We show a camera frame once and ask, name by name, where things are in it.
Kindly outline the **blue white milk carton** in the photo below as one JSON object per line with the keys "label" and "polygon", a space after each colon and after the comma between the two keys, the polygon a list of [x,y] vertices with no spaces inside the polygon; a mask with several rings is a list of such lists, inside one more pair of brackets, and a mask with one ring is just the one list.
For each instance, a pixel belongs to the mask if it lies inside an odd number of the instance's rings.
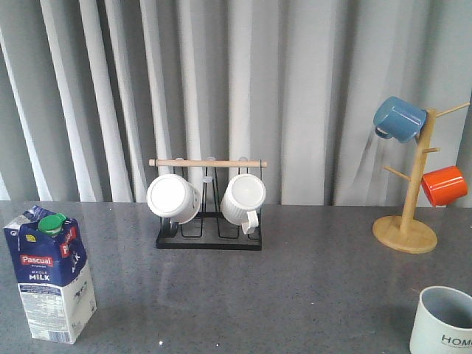
{"label": "blue white milk carton", "polygon": [[35,205],[4,235],[31,336],[75,343],[97,309],[78,222]]}

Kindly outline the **cream HOME mug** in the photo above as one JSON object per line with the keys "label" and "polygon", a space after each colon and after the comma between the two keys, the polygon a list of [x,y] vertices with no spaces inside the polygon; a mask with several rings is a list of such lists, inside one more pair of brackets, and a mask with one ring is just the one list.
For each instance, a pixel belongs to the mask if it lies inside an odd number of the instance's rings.
{"label": "cream HOME mug", "polygon": [[409,342],[411,353],[470,353],[471,296],[455,288],[424,288]]}

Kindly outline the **white ribbed mug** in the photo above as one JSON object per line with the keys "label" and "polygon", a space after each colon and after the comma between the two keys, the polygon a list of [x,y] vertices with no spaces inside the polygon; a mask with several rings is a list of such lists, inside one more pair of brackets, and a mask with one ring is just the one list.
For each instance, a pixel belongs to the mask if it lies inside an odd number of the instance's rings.
{"label": "white ribbed mug", "polygon": [[221,212],[228,222],[240,226],[245,235],[250,235],[259,226],[257,213],[265,199],[264,183],[252,174],[240,174],[229,181],[221,201]]}

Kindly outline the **white smooth mug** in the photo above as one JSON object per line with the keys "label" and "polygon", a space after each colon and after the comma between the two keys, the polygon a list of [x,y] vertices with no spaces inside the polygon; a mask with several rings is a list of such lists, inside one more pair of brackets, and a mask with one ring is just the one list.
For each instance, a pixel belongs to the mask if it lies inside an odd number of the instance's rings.
{"label": "white smooth mug", "polygon": [[176,174],[164,174],[154,179],[147,189],[147,205],[161,218],[184,224],[200,209],[200,192]]}

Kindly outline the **blue enamel mug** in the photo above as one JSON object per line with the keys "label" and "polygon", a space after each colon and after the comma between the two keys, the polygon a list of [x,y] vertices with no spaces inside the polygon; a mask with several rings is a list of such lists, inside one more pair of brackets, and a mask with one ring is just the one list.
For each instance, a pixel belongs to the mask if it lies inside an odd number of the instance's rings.
{"label": "blue enamel mug", "polygon": [[426,117],[426,110],[398,97],[389,97],[375,113],[375,133],[383,139],[395,138],[406,143],[420,133]]}

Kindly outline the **grey pleated curtain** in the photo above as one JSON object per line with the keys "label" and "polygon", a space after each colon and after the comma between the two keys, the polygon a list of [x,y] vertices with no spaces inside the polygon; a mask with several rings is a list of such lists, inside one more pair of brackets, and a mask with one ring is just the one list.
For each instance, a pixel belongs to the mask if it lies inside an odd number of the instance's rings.
{"label": "grey pleated curtain", "polygon": [[390,96],[471,98],[469,1],[3,1],[1,198],[143,202],[159,159],[263,159],[270,204],[398,206]]}

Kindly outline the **wooden mug tree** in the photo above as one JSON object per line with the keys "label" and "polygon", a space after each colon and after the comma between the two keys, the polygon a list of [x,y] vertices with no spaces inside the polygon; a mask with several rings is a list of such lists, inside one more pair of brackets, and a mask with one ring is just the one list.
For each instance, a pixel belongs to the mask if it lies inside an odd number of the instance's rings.
{"label": "wooden mug tree", "polygon": [[436,147],[430,146],[436,118],[466,108],[469,105],[470,103],[466,102],[441,112],[435,109],[426,111],[426,122],[417,138],[412,171],[409,176],[404,176],[408,180],[409,186],[406,192],[403,213],[400,216],[390,215],[379,218],[372,226],[374,236],[382,244],[410,254],[423,254],[432,251],[436,247],[437,236],[434,230],[414,219],[420,184],[427,155],[438,151]]}

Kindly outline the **orange enamel mug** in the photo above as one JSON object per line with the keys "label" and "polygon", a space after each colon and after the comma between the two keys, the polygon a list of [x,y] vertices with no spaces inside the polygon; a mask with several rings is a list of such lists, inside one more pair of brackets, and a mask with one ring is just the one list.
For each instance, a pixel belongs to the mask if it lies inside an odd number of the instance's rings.
{"label": "orange enamel mug", "polygon": [[468,194],[468,184],[457,166],[444,167],[422,177],[423,191],[433,207],[447,206]]}

